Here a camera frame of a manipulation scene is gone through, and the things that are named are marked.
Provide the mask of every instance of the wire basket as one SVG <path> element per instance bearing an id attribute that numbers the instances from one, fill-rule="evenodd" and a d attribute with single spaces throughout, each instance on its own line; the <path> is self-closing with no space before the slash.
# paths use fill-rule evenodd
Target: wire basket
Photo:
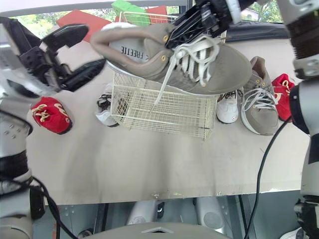
<path id="1" fill-rule="evenodd" d="M 122 12 L 120 20 L 151 24 L 172 22 L 176 17 L 150 13 Z M 166 86 L 160 102 L 154 102 L 161 84 L 146 79 L 114 74 L 111 112 L 116 122 L 130 128 L 186 134 L 208 139 L 215 122 L 217 96 L 197 97 Z"/>

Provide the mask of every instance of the white sneaker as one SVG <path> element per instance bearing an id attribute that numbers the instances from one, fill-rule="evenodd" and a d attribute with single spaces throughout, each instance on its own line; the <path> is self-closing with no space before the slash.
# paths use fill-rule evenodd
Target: white sneaker
<path id="1" fill-rule="evenodd" d="M 222 95 L 217 102 L 216 115 L 223 123 L 234 123 L 238 119 L 237 98 L 242 91 L 236 90 Z"/>
<path id="2" fill-rule="evenodd" d="M 298 228 L 292 232 L 286 233 L 280 237 L 280 239 L 308 239 L 302 228 Z"/>
<path id="3" fill-rule="evenodd" d="M 108 126 L 115 127 L 119 124 L 112 117 L 111 113 L 111 100 L 112 100 L 113 84 L 107 84 L 104 93 L 98 98 L 96 102 L 95 116 L 98 120 Z"/>

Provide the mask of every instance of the table surface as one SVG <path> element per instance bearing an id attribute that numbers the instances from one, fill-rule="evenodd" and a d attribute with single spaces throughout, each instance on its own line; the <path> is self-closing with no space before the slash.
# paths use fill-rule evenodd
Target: table surface
<path id="1" fill-rule="evenodd" d="M 272 79 L 294 76 L 288 40 L 233 43 L 248 59 L 266 59 Z M 99 59 L 90 44 L 62 48 L 62 62 L 71 69 Z M 29 166 L 58 204 L 109 203 L 210 195 L 254 193 L 256 178 L 270 136 L 249 131 L 240 119 L 216 122 L 209 140 L 123 126 L 109 128 L 95 117 L 96 99 L 114 73 L 105 68 L 77 92 L 60 92 L 73 128 L 57 135 L 34 126 L 27 139 Z M 288 124 L 273 145 L 262 174 L 261 191 L 300 188 L 309 137 Z"/>

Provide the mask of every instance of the black cable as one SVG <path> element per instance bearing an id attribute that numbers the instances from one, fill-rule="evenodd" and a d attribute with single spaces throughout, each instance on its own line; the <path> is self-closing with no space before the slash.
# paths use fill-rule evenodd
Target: black cable
<path id="1" fill-rule="evenodd" d="M 33 179 L 34 179 L 34 181 L 36 181 L 36 182 L 41 186 L 41 188 L 43 189 L 43 191 L 44 191 L 46 194 L 49 194 L 49 192 L 48 192 L 46 186 L 45 186 L 39 179 L 37 179 L 36 177 L 33 177 Z M 53 205 L 51 205 L 51 204 L 49 204 L 49 203 L 48 203 L 48 206 L 49 206 L 50 211 L 51 211 L 51 212 L 54 211 L 54 212 L 56 213 L 57 217 L 60 218 L 59 208 L 58 208 L 58 207 L 55 207 L 55 206 L 53 206 Z M 55 237 L 55 239 L 60 239 L 60 234 L 61 234 L 61 226 L 60 226 L 60 224 L 56 221 L 56 237 Z"/>
<path id="2" fill-rule="evenodd" d="M 258 171 L 258 176 L 257 176 L 257 189 L 256 189 L 256 199 L 255 199 L 255 203 L 254 203 L 254 208 L 253 208 L 253 211 L 251 213 L 251 216 L 250 216 L 250 219 L 249 219 L 249 224 L 248 224 L 248 227 L 247 227 L 247 231 L 246 231 L 246 234 L 245 234 L 245 237 L 244 239 L 247 239 L 248 238 L 248 234 L 249 234 L 249 230 L 251 228 L 251 225 L 253 223 L 253 220 L 254 220 L 254 216 L 256 214 L 256 210 L 257 210 L 257 205 L 258 205 L 258 202 L 259 202 L 259 194 L 260 194 L 260 179 L 261 179 L 261 174 L 263 172 L 263 168 L 264 168 L 264 165 L 265 165 L 265 161 L 266 161 L 266 158 L 267 158 L 267 155 L 269 153 L 269 150 L 271 148 L 271 146 L 273 146 L 274 144 L 274 141 L 275 139 L 277 138 L 277 136 L 279 135 L 279 133 L 283 130 L 283 128 L 286 126 L 286 124 L 288 124 L 291 120 L 291 116 L 279 127 L 279 129 L 276 131 L 276 133 L 274 134 L 274 136 L 272 137 L 270 143 L 268 144 L 267 146 L 267 149 L 264 153 L 264 156 L 263 156 L 263 159 L 261 160 L 261 164 L 260 164 L 260 168 L 259 168 L 259 171 Z"/>
<path id="3" fill-rule="evenodd" d="M 72 239 L 79 239 L 78 237 L 76 237 L 66 226 L 65 224 L 61 221 L 60 219 L 60 216 L 59 216 L 59 213 L 56 213 L 56 209 L 58 209 L 58 206 L 57 204 L 55 203 L 55 201 L 50 197 L 50 195 L 47 193 L 47 189 L 46 187 L 43 188 L 44 191 L 42 191 L 41 189 L 35 187 L 35 186 L 31 186 L 31 185 L 28 185 L 26 183 L 22 183 L 22 182 L 19 182 L 19 181 L 15 181 L 11 178 L 8 178 L 8 177 L 5 177 L 5 176 L 2 176 L 0 175 L 0 181 L 9 181 L 11 183 L 15 183 L 15 184 L 18 184 L 20 185 L 22 188 L 29 188 L 30 190 L 33 190 L 33 191 L 36 191 L 37 193 L 41 194 L 42 196 L 44 196 L 47 201 L 48 201 L 48 204 L 50 205 L 49 208 L 50 208 L 50 211 L 54 217 L 54 219 L 56 220 L 57 222 L 57 225 L 59 224 L 60 227 L 65 231 L 65 233 L 67 233 Z"/>
<path id="4" fill-rule="evenodd" d="M 28 121 L 26 121 L 25 119 L 22 119 L 22 118 L 20 118 L 19 116 L 15 116 L 15 115 L 13 115 L 13 114 L 11 114 L 11 113 L 9 113 L 9 112 L 7 112 L 7 111 L 4 111 L 4 110 L 0 110 L 0 113 L 3 113 L 3 114 L 5 114 L 5 115 L 7 115 L 7 116 L 10 116 L 10 117 L 12 117 L 12 118 L 16 118 L 17 120 L 20 120 L 20 121 L 24 122 L 26 125 L 29 126 L 29 134 L 32 133 L 32 131 L 33 131 L 33 126 L 32 126 Z"/>
<path id="5" fill-rule="evenodd" d="M 244 230 L 245 230 L 245 233 L 246 233 L 247 232 L 247 220 L 246 220 L 246 214 L 245 214 L 245 209 L 244 209 L 244 202 L 243 202 L 243 199 L 242 199 L 241 195 L 239 195 L 238 198 L 239 198 L 240 211 L 241 211 L 241 214 L 243 216 L 242 218 L 244 219 L 243 220 Z"/>

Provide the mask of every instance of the shoe insole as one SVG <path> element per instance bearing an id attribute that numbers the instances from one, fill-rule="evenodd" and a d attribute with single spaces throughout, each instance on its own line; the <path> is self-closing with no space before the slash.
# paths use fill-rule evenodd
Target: shoe insole
<path id="1" fill-rule="evenodd" d="M 109 43 L 109 47 L 121 52 L 137 63 L 145 63 L 149 59 L 143 38 L 127 38 L 112 41 Z"/>

